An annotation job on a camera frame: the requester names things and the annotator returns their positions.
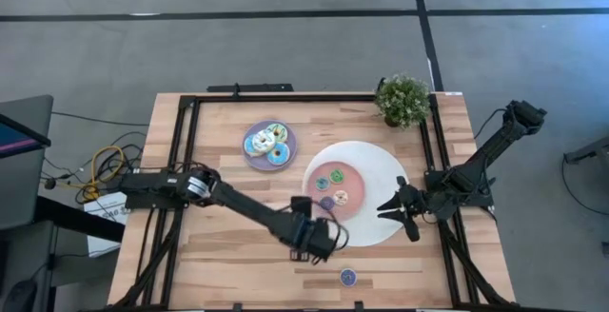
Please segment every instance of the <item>gray floor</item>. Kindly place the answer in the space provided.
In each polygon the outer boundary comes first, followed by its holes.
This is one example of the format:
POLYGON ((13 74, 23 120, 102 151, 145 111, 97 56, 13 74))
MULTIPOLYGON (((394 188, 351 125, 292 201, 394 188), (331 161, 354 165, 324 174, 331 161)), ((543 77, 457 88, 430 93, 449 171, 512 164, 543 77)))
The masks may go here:
MULTIPOLYGON (((609 7, 609 0, 426 3, 429 9, 609 7)), ((415 6, 415 0, 0 0, 0 14, 415 6)), ((518 301, 606 311, 609 259, 600 242, 609 241, 609 218, 568 196, 560 160, 563 152, 609 133, 609 16, 434 17, 430 23, 444 88, 465 93, 474 129, 511 99, 548 111, 543 130, 514 145, 490 170, 498 176, 497 216, 518 301)), ((0 38, 2 100, 50 93, 56 110, 133 122, 148 120, 157 92, 204 91, 234 82, 362 90, 398 71, 430 81, 416 17, 0 23, 0 38)), ((489 125, 480 143, 499 122, 489 125)), ((55 116, 48 156, 78 167, 130 129, 55 116)), ((143 140, 134 136, 128 142, 143 140)), ((600 178, 594 161, 567 167, 580 198, 609 211, 608 187, 600 178)), ((71 191, 45 193, 74 205, 71 191)), ((58 247, 82 252, 85 240, 64 233, 58 247)), ((101 307, 113 261, 98 263, 106 276, 62 287, 57 310, 101 307)))

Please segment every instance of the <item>green plant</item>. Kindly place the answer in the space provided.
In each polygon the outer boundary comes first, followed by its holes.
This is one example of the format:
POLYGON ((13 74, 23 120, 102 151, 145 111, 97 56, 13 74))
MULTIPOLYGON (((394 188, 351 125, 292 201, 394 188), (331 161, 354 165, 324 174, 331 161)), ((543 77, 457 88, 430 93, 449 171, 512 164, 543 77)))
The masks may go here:
POLYGON ((384 78, 377 90, 375 104, 387 120, 400 127, 410 127, 429 114, 429 90, 421 80, 404 74, 384 78))

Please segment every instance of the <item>wooden table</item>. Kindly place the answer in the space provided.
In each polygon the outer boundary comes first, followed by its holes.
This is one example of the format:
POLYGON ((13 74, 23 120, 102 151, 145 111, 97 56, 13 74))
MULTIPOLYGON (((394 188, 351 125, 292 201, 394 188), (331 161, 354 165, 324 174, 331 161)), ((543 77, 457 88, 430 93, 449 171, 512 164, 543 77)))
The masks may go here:
MULTIPOLYGON (((450 161, 457 165, 476 151, 465 101, 460 94, 436 94, 450 161)), ((167 164, 179 97, 177 93, 157 96, 142 166, 167 164)), ((301 193, 305 169, 315 154, 340 141, 358 140, 389 151, 402 163, 411 183, 423 188, 426 162, 419 128, 387 127, 377 113, 372 103, 202 103, 193 159, 219 169, 223 180, 244 194, 279 207, 301 193), (298 134, 298 156, 287 170, 261 174, 241 154, 244 133, 264 119, 286 121, 298 134)), ((182 140, 188 120, 187 116, 182 140)), ((431 118, 428 125, 438 166, 431 118)), ((180 149, 178 159, 183 158, 184 143, 180 149)), ((478 208, 464 208, 462 214, 473 261, 497 291, 513 301, 495 223, 478 208)), ((134 211, 128 218, 108 303, 123 297, 135 280, 146 219, 147 211, 134 211)), ((234 302, 242 302, 244 308, 353 308, 355 301, 363 301, 366 308, 448 307, 438 228, 420 218, 417 223, 421 240, 416 243, 409 242, 401 229, 381 244, 349 247, 327 263, 313 266, 290 262, 288 249, 267 230, 227 208, 189 208, 170 308, 231 308, 234 302), (341 285, 339 272, 345 267, 358 272, 355 287, 341 285)), ((462 268, 456 258, 455 262, 466 301, 462 268)), ((165 265, 159 268, 153 302, 160 299, 165 265)))

